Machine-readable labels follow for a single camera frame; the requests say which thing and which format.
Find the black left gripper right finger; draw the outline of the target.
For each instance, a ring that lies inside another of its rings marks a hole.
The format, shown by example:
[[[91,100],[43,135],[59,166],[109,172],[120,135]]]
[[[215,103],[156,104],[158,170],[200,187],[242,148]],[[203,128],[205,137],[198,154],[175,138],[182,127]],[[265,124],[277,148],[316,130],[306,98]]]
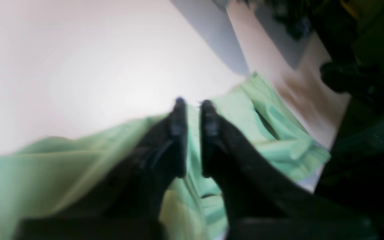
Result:
[[[275,169],[211,101],[201,105],[202,174],[220,187],[228,240],[377,240],[370,219]]]

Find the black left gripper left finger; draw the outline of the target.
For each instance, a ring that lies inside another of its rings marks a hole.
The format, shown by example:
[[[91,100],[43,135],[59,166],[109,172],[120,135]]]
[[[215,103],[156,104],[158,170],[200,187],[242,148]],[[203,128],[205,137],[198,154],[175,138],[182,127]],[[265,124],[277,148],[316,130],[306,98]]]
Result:
[[[84,197],[49,217],[24,219],[15,240],[165,240],[164,194],[187,172],[187,106],[172,112]]]

